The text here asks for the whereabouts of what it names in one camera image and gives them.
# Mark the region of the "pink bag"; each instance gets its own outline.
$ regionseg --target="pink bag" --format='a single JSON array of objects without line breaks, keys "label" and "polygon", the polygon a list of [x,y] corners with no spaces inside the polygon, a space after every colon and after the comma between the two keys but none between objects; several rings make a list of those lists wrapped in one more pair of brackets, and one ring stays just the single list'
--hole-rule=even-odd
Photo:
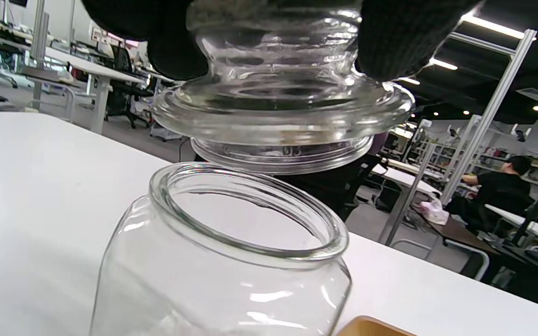
[{"label": "pink bag", "polygon": [[442,208],[441,201],[438,199],[421,202],[420,209],[425,219],[433,224],[445,225],[450,217],[450,213]]}]

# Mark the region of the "ceiling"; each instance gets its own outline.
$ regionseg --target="ceiling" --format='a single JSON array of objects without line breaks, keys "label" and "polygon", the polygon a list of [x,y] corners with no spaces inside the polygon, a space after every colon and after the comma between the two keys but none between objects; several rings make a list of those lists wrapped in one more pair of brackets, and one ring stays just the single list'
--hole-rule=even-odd
[{"label": "ceiling", "polygon": [[[538,31],[538,1],[488,0],[476,16],[521,32],[528,28]],[[519,42],[517,38],[471,23],[463,23],[456,31],[511,49],[516,49]],[[420,112],[415,119],[469,119],[470,115],[463,111],[482,114],[510,61],[507,55],[451,39],[444,43],[435,58],[454,64],[458,69],[431,66],[416,75],[420,85],[399,82],[417,98]],[[506,124],[533,124],[538,112],[532,107],[538,105],[538,101],[516,92],[527,88],[538,89],[538,33],[495,120]]]}]

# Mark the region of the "clear glass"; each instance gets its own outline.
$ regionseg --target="clear glass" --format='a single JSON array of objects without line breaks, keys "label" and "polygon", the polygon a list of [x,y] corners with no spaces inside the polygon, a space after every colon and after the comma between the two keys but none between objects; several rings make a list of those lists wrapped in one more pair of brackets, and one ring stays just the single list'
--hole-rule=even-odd
[{"label": "clear glass", "polygon": [[286,183],[174,164],[113,234],[90,336],[328,336],[347,244],[339,217]]},{"label": "clear glass", "polygon": [[365,155],[372,136],[358,140],[308,146],[228,145],[192,139],[192,148],[205,159],[260,174],[297,175],[337,168]]},{"label": "clear glass", "polygon": [[[273,152],[289,153],[290,146],[316,151],[316,145],[337,143],[352,157],[363,138],[406,121],[414,109],[406,89],[354,70],[359,1],[307,1],[304,8],[276,7],[276,2],[259,1],[241,15],[210,15],[194,6],[189,29],[209,60],[209,73],[159,94],[153,108],[158,123],[195,138],[205,147],[197,151],[209,156],[205,159],[237,162],[231,153],[242,146],[256,156],[259,150],[252,147],[285,147]],[[352,161],[330,153],[330,146],[322,155],[326,159],[316,170]],[[300,174],[297,163],[307,161],[283,157],[281,170],[290,174]],[[263,172],[260,162],[239,168]]]}]

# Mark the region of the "box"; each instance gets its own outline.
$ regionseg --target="box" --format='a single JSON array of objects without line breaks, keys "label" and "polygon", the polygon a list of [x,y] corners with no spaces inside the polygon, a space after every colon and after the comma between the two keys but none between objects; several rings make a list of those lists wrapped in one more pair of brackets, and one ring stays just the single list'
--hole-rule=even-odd
[{"label": "box", "polygon": [[340,331],[337,336],[414,336],[387,323],[368,316],[358,316]]}]

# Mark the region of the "gloved hand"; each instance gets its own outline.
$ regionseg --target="gloved hand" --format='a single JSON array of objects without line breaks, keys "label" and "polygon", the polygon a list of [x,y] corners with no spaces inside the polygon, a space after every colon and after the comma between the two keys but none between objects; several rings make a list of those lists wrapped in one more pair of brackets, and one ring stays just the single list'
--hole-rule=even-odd
[{"label": "gloved hand", "polygon": [[[193,1],[216,2],[229,15],[252,3],[276,0],[82,0],[104,30],[127,40],[148,41],[152,66],[176,80],[197,78],[208,70],[207,59],[186,29],[186,11]],[[357,68],[378,81],[415,74],[429,63],[461,16],[480,2],[363,0]]]}]

